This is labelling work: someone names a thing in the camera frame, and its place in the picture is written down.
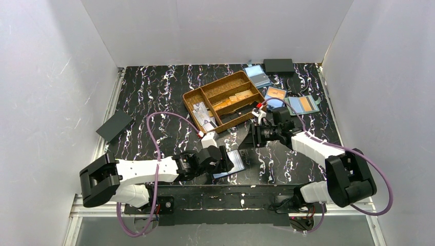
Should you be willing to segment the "black leather card holder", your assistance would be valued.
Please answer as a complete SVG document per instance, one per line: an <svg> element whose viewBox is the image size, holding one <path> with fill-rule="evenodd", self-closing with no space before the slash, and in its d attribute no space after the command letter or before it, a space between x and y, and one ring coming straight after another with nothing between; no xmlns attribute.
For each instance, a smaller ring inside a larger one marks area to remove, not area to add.
<svg viewBox="0 0 435 246"><path fill-rule="evenodd" d="M229 164L227 165L228 171L221 171L220 173L212 174L213 179L227 177L232 174L246 170L246 157L243 151L233 150L229 151L227 155L229 161Z"/></svg>

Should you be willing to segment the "green card wallet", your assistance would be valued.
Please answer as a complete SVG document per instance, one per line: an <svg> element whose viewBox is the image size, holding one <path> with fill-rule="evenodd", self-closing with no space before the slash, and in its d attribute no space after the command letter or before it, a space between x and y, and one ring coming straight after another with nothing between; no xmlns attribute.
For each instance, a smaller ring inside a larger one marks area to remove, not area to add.
<svg viewBox="0 0 435 246"><path fill-rule="evenodd" d="M291 106L291 108L288 107L288 110L292 116L310 114L320 111L320 101L314 100L312 95L302 97L286 97L284 100Z"/></svg>

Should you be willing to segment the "dark grey card case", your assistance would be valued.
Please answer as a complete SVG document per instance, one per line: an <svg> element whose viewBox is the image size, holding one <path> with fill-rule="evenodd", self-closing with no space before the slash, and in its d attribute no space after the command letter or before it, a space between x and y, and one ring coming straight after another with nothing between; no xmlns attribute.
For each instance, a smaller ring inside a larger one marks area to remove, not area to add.
<svg viewBox="0 0 435 246"><path fill-rule="evenodd" d="M111 142L121 135L132 122L133 118L130 115L118 110L96 130L96 133L105 141Z"/></svg>

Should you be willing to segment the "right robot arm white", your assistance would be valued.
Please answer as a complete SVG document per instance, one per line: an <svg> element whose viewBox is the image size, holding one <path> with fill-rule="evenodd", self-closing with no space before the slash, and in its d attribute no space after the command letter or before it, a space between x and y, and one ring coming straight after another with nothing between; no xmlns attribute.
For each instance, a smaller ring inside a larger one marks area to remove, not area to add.
<svg viewBox="0 0 435 246"><path fill-rule="evenodd" d="M252 123L240 149L262 148L270 141L279 141L288 149L303 154L323 167L326 180L296 187L289 199L302 207L311 203L335 203L346 207L377 192L367 161L356 150L342 150L297 128L293 122L261 125Z"/></svg>

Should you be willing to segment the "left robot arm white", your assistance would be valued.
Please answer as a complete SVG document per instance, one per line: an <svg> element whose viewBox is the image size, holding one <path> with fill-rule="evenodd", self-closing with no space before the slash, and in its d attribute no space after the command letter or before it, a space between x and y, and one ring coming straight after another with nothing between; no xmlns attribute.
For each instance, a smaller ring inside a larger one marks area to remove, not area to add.
<svg viewBox="0 0 435 246"><path fill-rule="evenodd" d="M223 146L185 151L161 160L123 160L106 153L80 171L83 205L93 208L113 201L141 208L156 203L154 190L145 185L148 182L189 181L203 174L216 179L243 169L240 152L227 152Z"/></svg>

